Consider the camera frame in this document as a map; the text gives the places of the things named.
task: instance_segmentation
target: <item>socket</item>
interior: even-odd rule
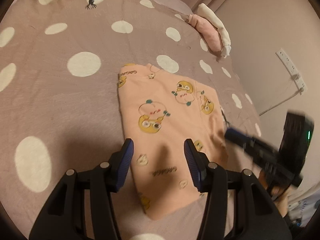
[[[294,80],[294,83],[296,84],[297,88],[300,91],[300,94],[302,95],[305,91],[307,91],[308,88],[304,83],[298,69],[282,48],[276,52],[276,55],[282,61],[283,65],[287,68],[290,76]]]

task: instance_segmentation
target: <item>white power strip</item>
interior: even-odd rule
[[[289,74],[291,75],[292,79],[294,80],[294,83],[296,84],[297,88],[300,91],[300,94],[302,95],[305,91],[308,90],[306,84],[304,83],[302,76],[300,75],[298,69],[294,65],[294,63],[291,61],[289,56],[286,54],[286,52],[281,48],[279,51],[276,52],[279,59],[282,61],[284,66],[289,71]]]

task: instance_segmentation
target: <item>beige wall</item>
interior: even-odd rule
[[[233,68],[258,113],[296,91],[275,52],[283,48],[308,91],[261,117],[262,137],[279,147],[288,109],[315,121],[299,191],[320,180],[320,20],[308,0],[226,0],[216,11],[231,37]]]

